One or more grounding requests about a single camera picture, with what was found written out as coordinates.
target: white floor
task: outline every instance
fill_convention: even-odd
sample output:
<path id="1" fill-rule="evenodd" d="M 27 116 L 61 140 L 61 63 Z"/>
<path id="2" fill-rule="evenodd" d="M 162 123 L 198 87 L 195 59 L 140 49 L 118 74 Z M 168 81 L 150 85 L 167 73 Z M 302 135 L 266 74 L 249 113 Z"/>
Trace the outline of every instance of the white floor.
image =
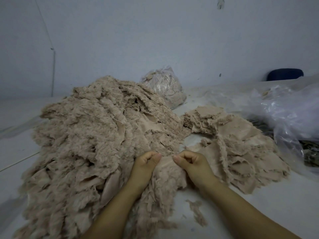
<path id="1" fill-rule="evenodd" d="M 202 98 L 203 90 L 188 92 L 187 103 L 174 110 L 178 115 L 206 103 Z M 0 103 L 0 114 L 5 114 L 0 119 L 1 239 L 10 239 L 14 231 L 25 223 L 21 212 L 26 206 L 26 198 L 18 197 L 17 188 L 22 183 L 20 180 L 22 173 L 37 159 L 35 153 L 39 150 L 30 138 L 31 130 L 28 126 L 31 125 L 28 121 L 40 114 L 42 106 L 57 100 L 59 99 L 51 98 L 42 101 L 23 100 Z M 191 135 L 185 143 L 190 145 L 197 140 L 199 140 L 198 136 Z M 257 189 L 251 195 L 243 195 L 237 189 L 232 189 L 266 216 L 301 238 L 318 238 L 319 183 L 292 173 L 289 179 Z M 200 209 L 208 221 L 207 227 L 202 228 L 195 223 L 189 204 L 185 202 L 187 199 L 203 202 Z M 177 222 L 179 228 L 160 230 L 156 238 L 232 238 L 214 205 L 191 190 L 178 192 L 175 198 L 174 214 L 170 220 Z"/>

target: blue object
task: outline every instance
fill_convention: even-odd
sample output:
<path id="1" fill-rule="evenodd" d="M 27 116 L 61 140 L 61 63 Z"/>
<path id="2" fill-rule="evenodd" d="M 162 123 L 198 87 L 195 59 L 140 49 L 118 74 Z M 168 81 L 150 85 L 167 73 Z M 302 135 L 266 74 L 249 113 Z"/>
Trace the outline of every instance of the blue object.
<path id="1" fill-rule="evenodd" d="M 267 81 L 293 80 L 303 76 L 301 69 L 275 69 L 267 75 Z"/>

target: clear plastic bag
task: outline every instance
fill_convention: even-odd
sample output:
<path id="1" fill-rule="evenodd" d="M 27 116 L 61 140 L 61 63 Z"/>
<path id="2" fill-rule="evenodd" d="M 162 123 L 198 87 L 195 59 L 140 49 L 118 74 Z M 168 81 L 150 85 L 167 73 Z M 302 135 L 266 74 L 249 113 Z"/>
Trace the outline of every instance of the clear plastic bag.
<path id="1" fill-rule="evenodd" d="M 148 72 L 142 77 L 141 83 L 163 97 L 166 105 L 171 109 L 178 107 L 186 100 L 186 94 L 173 69 L 169 66 Z"/>
<path id="2" fill-rule="evenodd" d="M 294 171 L 319 179 L 319 168 L 304 165 L 299 142 L 319 142 L 319 83 L 298 91 L 281 85 L 273 86 L 262 94 L 254 90 L 246 111 L 274 129 L 274 140 Z"/>

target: fluffy fabric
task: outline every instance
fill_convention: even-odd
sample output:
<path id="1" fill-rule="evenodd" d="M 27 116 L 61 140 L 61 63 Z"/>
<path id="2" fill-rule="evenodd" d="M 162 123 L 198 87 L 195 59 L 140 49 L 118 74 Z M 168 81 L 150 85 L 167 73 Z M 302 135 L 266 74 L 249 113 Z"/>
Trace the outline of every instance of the fluffy fabric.
<path id="1" fill-rule="evenodd" d="M 41 117 L 48 120 L 35 128 L 33 137 L 42 147 L 40 157 L 22 177 L 20 191 L 28 194 L 23 216 L 28 223 L 16 232 L 18 238 L 80 237 L 127 181 L 134 158 L 149 150 L 164 157 L 132 209 L 128 237 L 150 238 L 158 227 L 175 228 L 167 218 L 176 191 L 187 184 L 185 172 L 171 156 L 191 129 L 216 139 L 203 141 L 201 149 L 213 152 L 207 158 L 225 182 L 246 185 L 250 180 L 244 177 L 255 180 L 269 171 L 279 180 L 288 171 L 278 167 L 281 159 L 271 156 L 276 147 L 260 131 L 241 132 L 250 131 L 249 122 L 236 123 L 233 135 L 228 124 L 233 127 L 237 117 L 216 107 L 199 107 L 180 118 L 144 85 L 111 76 L 74 88 L 72 96 L 44 107 Z M 261 142 L 248 139 L 253 135 Z M 267 156 L 276 162 L 268 168 L 262 164 Z"/>

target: white table surface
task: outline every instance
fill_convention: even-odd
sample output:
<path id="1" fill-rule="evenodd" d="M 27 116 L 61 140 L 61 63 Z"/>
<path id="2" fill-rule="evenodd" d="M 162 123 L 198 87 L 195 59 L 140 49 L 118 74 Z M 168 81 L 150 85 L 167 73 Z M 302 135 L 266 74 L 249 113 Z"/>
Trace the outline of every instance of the white table surface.
<path id="1" fill-rule="evenodd" d="M 209 90 L 207 87 L 186 89 L 188 93 L 186 103 L 175 109 L 174 112 L 181 115 L 198 105 L 205 105 L 207 100 L 203 97 L 203 94 L 207 90 Z M 2 111 L 7 109 L 6 117 L 0 119 L 1 128 L 19 126 L 39 115 L 42 106 L 58 100 L 59 98 L 48 98 L 41 102 L 23 100 L 10 102 L 10 105 L 0 103 L 0 114 L 3 114 Z M 0 146 L 1 166 L 10 165 L 13 161 L 19 161 L 29 156 L 30 153 L 38 151 L 39 147 L 32 151 L 21 149 L 23 145 L 30 147 L 30 144 L 33 143 L 29 137 L 30 130 L 23 133 L 24 135 L 22 133 L 18 135 L 20 137 L 16 138 L 17 140 L 7 140 L 6 145 Z M 199 140 L 198 135 L 192 134 L 185 139 L 185 144 L 191 145 Z M 13 232 L 25 223 L 20 214 L 25 206 L 25 201 L 17 200 L 17 188 L 22 183 L 20 180 L 21 174 L 36 158 L 37 155 L 34 155 L 0 172 L 0 238 L 9 239 Z M 292 172 L 288 179 L 256 189 L 251 195 L 243 195 L 234 187 L 232 189 L 266 216 L 301 238 L 318 238 L 319 183 Z M 185 202 L 187 199 L 203 202 L 200 210 L 208 221 L 207 227 L 203 228 L 195 223 L 193 212 L 190 211 L 189 204 Z M 9 215 L 8 208 L 10 206 L 8 205 L 12 207 L 12 213 Z M 4 218 L 8 216 L 10 216 L 9 222 L 4 222 Z M 198 193 L 190 189 L 177 193 L 174 213 L 170 220 L 177 222 L 179 228 L 176 230 L 159 230 L 155 238 L 232 238 L 214 205 L 205 201 Z"/>

